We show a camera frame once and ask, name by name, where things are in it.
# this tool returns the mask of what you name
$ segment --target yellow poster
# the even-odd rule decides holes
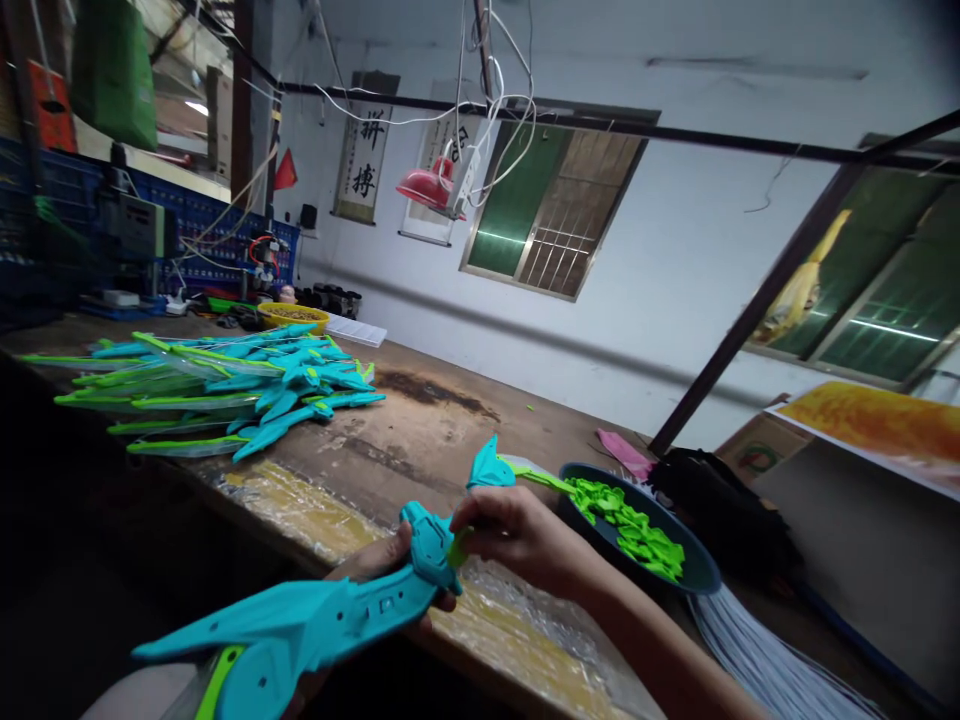
[[[828,382],[770,412],[960,500],[960,408]]]

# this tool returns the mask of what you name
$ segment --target wooden table top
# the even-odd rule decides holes
[[[8,334],[0,338],[0,349],[79,355],[98,338],[124,340],[133,330],[166,337],[231,334],[199,318],[128,324],[75,315]],[[571,461],[618,466],[600,450],[598,427],[632,437],[625,428],[400,345],[341,345],[362,362],[376,363],[374,385],[386,393],[384,402],[338,410],[326,424],[301,423],[237,465],[229,456],[178,463],[211,504],[277,539],[317,572],[395,526],[406,502],[449,515],[464,495],[474,455],[494,434],[501,452],[554,473]],[[57,384],[72,376],[38,370]],[[550,491],[534,491],[556,502]],[[464,569],[464,586],[455,613],[434,613],[434,632],[411,632],[411,638],[526,712],[663,717],[610,641],[576,606],[474,561]]]

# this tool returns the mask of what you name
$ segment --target black container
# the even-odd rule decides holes
[[[591,525],[570,498],[562,497],[558,515],[563,521],[589,542],[607,562],[637,585],[652,592],[669,588],[689,595],[712,595],[720,589],[720,571],[710,553],[686,525],[655,500],[644,495],[623,478],[593,465],[567,463],[560,468],[560,479],[568,478],[583,478],[591,482],[602,482],[610,487],[623,488],[623,500],[627,505],[637,512],[646,513],[652,527],[660,528],[670,540],[683,546],[686,558],[683,563],[683,577],[680,582],[674,583],[650,572],[625,554],[617,545],[619,533],[613,525],[599,515],[597,524]]]

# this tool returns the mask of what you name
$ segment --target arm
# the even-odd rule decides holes
[[[476,488],[450,529],[481,525],[463,542],[531,584],[584,608],[623,653],[671,720],[766,714],[630,580],[527,488]]]
[[[601,562],[606,565],[601,583],[583,587],[578,603],[617,646],[667,717],[766,717],[649,596]]]

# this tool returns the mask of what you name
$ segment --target cardboard box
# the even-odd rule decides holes
[[[804,448],[813,435],[795,425],[761,412],[717,449],[723,460],[746,485]]]

